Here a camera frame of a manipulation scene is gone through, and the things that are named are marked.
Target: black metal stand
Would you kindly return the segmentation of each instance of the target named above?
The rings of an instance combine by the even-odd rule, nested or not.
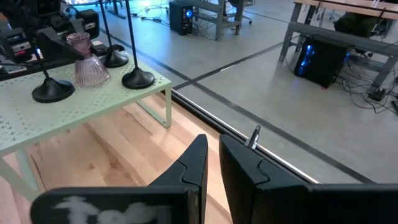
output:
[[[127,9],[127,15],[131,15],[129,0],[126,0],[126,9]],[[152,84],[154,84],[155,77],[152,73],[145,72],[138,67],[136,45],[134,42],[134,34],[132,32],[131,16],[128,16],[127,20],[129,21],[132,55],[134,56],[135,68],[131,72],[123,76],[122,84],[124,87],[133,90],[147,88],[150,87]]]
[[[28,40],[31,46],[35,46],[30,38],[30,35]],[[39,103],[53,103],[64,100],[71,96],[73,92],[75,92],[75,87],[73,87],[72,83],[64,80],[56,81],[53,78],[50,78],[49,73],[42,63],[39,53],[37,53],[35,50],[33,52],[45,76],[43,84],[33,90],[33,99]]]
[[[106,36],[108,37],[109,42],[109,52],[106,56],[101,58],[101,61],[107,68],[118,68],[127,64],[129,62],[129,58],[125,55],[121,55],[118,51],[113,49],[111,36],[109,34],[108,22],[106,21],[103,0],[99,0],[99,4],[101,6],[101,13],[105,24]]]

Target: blue led light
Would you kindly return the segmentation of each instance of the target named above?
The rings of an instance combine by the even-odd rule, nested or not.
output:
[[[191,18],[192,17],[192,10],[187,10],[185,13],[187,18]]]
[[[315,51],[314,50],[311,51],[311,50],[312,50],[312,45],[308,45],[305,53],[313,55],[315,53]]]
[[[351,52],[347,52],[346,56],[344,57],[344,62],[347,62],[349,59],[349,56],[351,56]]]

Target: computer tower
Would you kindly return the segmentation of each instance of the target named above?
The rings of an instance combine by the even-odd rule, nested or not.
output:
[[[294,75],[328,88],[348,59],[350,48],[348,44],[327,37],[307,37],[294,68]]]
[[[193,6],[172,1],[170,6],[170,29],[180,35],[192,33]]]

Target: green perforated table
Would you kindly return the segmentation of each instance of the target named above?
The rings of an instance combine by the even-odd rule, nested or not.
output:
[[[35,177],[30,168],[25,147],[78,126],[91,118],[137,102],[163,126],[171,125],[171,81],[142,62],[144,71],[155,75],[155,83],[143,90],[130,90],[122,86],[121,78],[134,68],[134,60],[129,55],[129,63],[120,68],[109,68],[111,78],[95,88],[80,88],[69,98],[56,103],[37,103],[32,99],[32,90],[43,82],[42,72],[0,82],[0,175],[13,189],[27,200],[33,201],[39,195]],[[74,64],[49,70],[56,80],[70,80],[75,75]],[[165,91],[165,120],[141,99]],[[22,177],[8,165],[3,157],[16,152]]]

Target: black floor line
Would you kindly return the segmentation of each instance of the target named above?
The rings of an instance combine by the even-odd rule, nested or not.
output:
[[[117,40],[118,42],[122,43],[123,45],[125,45],[128,48],[132,48],[130,44],[126,43],[125,41],[119,39],[118,37],[115,37],[114,35],[111,35],[111,37],[115,40]],[[173,68],[170,68],[169,66],[163,64],[162,62],[156,60],[155,58],[151,57],[150,55],[145,54],[144,52],[140,51],[137,49],[137,53],[141,54],[142,56],[144,56],[145,58],[148,58],[149,60],[153,61],[154,63],[156,63],[157,65],[163,67],[164,69],[176,74],[178,77],[187,80],[187,81],[191,81],[192,79],[187,77],[186,75],[176,71]],[[326,162],[327,164],[335,167],[336,169],[344,172],[345,174],[351,176],[352,178],[362,182],[362,183],[374,183],[373,180],[363,176],[362,174],[356,172],[355,170],[349,168],[348,166],[338,162],[337,160],[335,160],[334,158],[324,154],[323,152],[319,151],[318,149],[315,149],[314,147],[308,145],[307,143],[299,140],[298,138],[292,136],[291,134],[281,130],[280,128],[274,126],[273,124],[270,124],[269,122],[265,121],[264,119],[256,116],[255,114],[251,113],[248,110],[245,110],[244,108],[240,107],[239,105],[233,103],[232,101],[230,101],[229,99],[215,93],[214,91],[210,90],[209,88],[197,83],[197,82],[193,82],[192,83],[193,86],[201,89],[202,91],[204,91],[206,94],[210,95],[211,97],[213,97],[214,99],[218,100],[219,102],[223,103],[224,105],[228,106],[229,108],[231,108],[231,110],[235,110],[238,111],[239,113],[247,116],[248,118],[252,119],[253,121],[257,122],[258,124],[260,124],[261,126],[269,129],[270,131],[278,134],[279,136],[285,138],[286,140],[290,141],[291,143],[297,145],[298,147],[302,148],[303,150],[307,151],[308,153],[314,155],[315,157],[321,159],[322,161]]]
[[[232,101],[230,101],[229,99],[215,93],[214,91],[212,91],[211,89],[199,84],[199,83],[193,83],[193,86],[199,88],[200,90],[204,91],[207,95],[210,95],[211,97],[213,97],[214,99],[218,100],[219,102],[222,102],[224,105],[228,106],[229,108],[231,108],[232,110],[235,110],[243,115],[245,115],[246,117],[250,118],[251,120],[255,121],[256,123],[260,124],[261,126],[263,126],[264,128],[267,128],[268,130],[272,131],[273,133],[279,135],[280,137],[290,141],[291,143],[295,144],[296,146],[304,149],[305,151],[309,152],[311,155],[323,160],[324,162],[326,162],[327,164],[341,170],[342,172],[344,172],[345,174],[348,174],[350,176],[352,176],[353,178],[355,178],[356,180],[362,182],[362,183],[366,183],[366,184],[371,184],[371,183],[375,183],[373,180],[365,177],[364,175],[356,172],[355,170],[347,167],[346,165],[338,162],[336,159],[324,154],[323,152],[319,151],[318,149],[315,149],[314,147],[308,145],[307,143],[299,140],[298,138],[292,136],[291,134],[281,130],[280,128],[278,128],[277,126],[274,126],[273,124],[267,122],[266,120],[258,117],[257,115],[251,113],[250,111],[242,108],[241,106],[233,103]]]
[[[266,53],[268,53],[268,52],[270,52],[270,51],[273,51],[273,50],[275,50],[275,49],[278,49],[278,48],[281,47],[282,45],[283,45],[283,42],[280,42],[280,43],[278,43],[278,44],[272,45],[272,46],[270,46],[270,47],[268,47],[268,48],[266,48],[266,49],[264,49],[264,50],[260,50],[259,52],[256,52],[256,53],[251,54],[251,55],[249,55],[249,56],[247,56],[247,57],[241,58],[241,59],[236,60],[236,61],[234,61],[234,62],[231,62],[231,63],[229,63],[229,64],[227,64],[227,65],[224,65],[224,66],[222,66],[222,67],[220,67],[220,68],[214,69],[213,71],[210,71],[210,72],[208,72],[208,73],[205,73],[205,74],[203,74],[203,75],[200,75],[200,76],[198,76],[198,77],[196,77],[196,78],[194,78],[194,79],[192,79],[192,80],[190,80],[190,81],[188,81],[188,82],[181,83],[181,84],[179,84],[179,85],[173,87],[173,89],[174,89],[174,90],[179,90],[179,89],[181,89],[181,88],[183,88],[183,87],[186,87],[186,86],[188,86],[188,85],[191,85],[192,83],[198,82],[198,81],[200,81],[200,80],[202,80],[202,79],[204,79],[204,78],[207,78],[207,77],[210,77],[210,76],[212,76],[212,75],[214,75],[214,74],[217,74],[217,73],[219,73],[220,71],[222,71],[223,69],[226,69],[226,68],[231,67],[231,66],[233,66],[233,65],[237,65],[237,64],[239,64],[239,63],[241,63],[241,62],[244,62],[244,61],[246,61],[246,60],[249,60],[249,59],[258,57],[258,56],[260,56],[260,55],[263,55],[263,54],[266,54]]]
[[[265,17],[265,18],[268,18],[268,19],[273,19],[273,20],[276,20],[276,21],[279,21],[279,22],[289,23],[288,21],[283,21],[282,19],[276,19],[276,18],[273,18],[273,17],[269,17],[269,16],[257,14],[257,13],[255,13],[255,12],[249,12],[249,11],[244,11],[244,12],[250,13],[250,14],[253,14],[253,15],[256,15],[256,16]]]
[[[100,29],[100,31],[106,35],[106,31],[105,31],[104,29]],[[122,43],[123,45],[125,45],[126,47],[132,49],[131,44],[125,42],[124,40],[120,39],[119,37],[115,37],[113,34],[110,34],[110,36],[111,36],[113,39],[115,39],[115,40],[117,40],[118,42],[120,42],[120,43]],[[172,68],[172,67],[169,67],[169,66],[165,65],[164,63],[158,61],[156,58],[151,57],[150,55],[148,55],[148,54],[146,54],[146,53],[140,51],[140,50],[137,49],[137,48],[136,48],[136,51],[137,51],[138,54],[141,54],[142,56],[144,56],[145,58],[148,58],[149,60],[153,61],[154,63],[156,63],[157,65],[161,66],[162,68],[164,68],[164,69],[166,69],[166,70],[168,70],[168,71],[174,73],[176,76],[182,78],[183,80],[186,80],[186,81],[192,80],[191,78],[189,78],[189,77],[187,77],[186,75],[180,73],[180,72],[177,71],[176,69],[174,69],[174,68]]]

